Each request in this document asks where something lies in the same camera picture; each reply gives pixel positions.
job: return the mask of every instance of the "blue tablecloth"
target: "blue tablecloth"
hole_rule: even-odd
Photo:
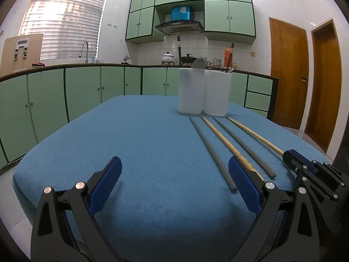
[[[34,147],[19,163],[14,180],[37,206],[42,190],[70,189],[119,156],[123,172],[102,212],[96,215],[116,251],[132,262],[220,262],[237,249],[255,216],[239,193],[233,194],[187,115],[177,112],[177,98],[119,96],[67,124]],[[230,103],[228,116],[248,126],[282,150],[296,149],[324,162],[312,146],[291,132]],[[211,144],[228,163],[231,152],[194,116]],[[211,118],[207,117],[268,175]],[[225,118],[221,121],[276,172],[274,183],[290,190],[294,175],[276,153]],[[75,222],[74,235],[81,239]]]

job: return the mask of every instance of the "blue gripper pad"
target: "blue gripper pad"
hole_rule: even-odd
[[[247,208],[258,216],[262,211],[260,193],[234,156],[229,160],[228,169]]]
[[[308,169],[313,173],[313,174],[316,174],[315,172],[315,169],[314,169],[314,165],[313,163],[308,160],[307,158],[305,158],[304,156],[302,156],[299,152],[297,152],[296,150],[292,149],[292,150],[288,150],[288,151],[285,151],[284,155],[285,155],[285,158],[284,156],[282,156],[282,159],[284,161],[285,164],[289,165],[290,164],[290,160],[291,158],[295,159],[299,164],[301,165],[306,165],[308,167]]]
[[[123,169],[121,159],[118,157],[114,157],[113,159],[112,162],[109,162],[109,167],[90,194],[90,205],[87,210],[92,217],[102,211],[105,202],[107,202],[111,191],[121,175]]]

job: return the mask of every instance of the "range hood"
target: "range hood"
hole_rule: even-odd
[[[191,20],[178,20],[165,22],[157,25],[156,29],[162,31],[166,35],[178,33],[202,33],[204,29],[200,22]]]

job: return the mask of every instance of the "blue box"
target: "blue box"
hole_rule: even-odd
[[[193,20],[194,12],[190,6],[180,6],[172,8],[171,21],[177,21],[180,19]]]

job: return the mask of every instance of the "white pot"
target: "white pot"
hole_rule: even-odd
[[[160,61],[162,63],[174,63],[175,56],[170,54],[170,52],[166,52],[166,54],[161,55]]]

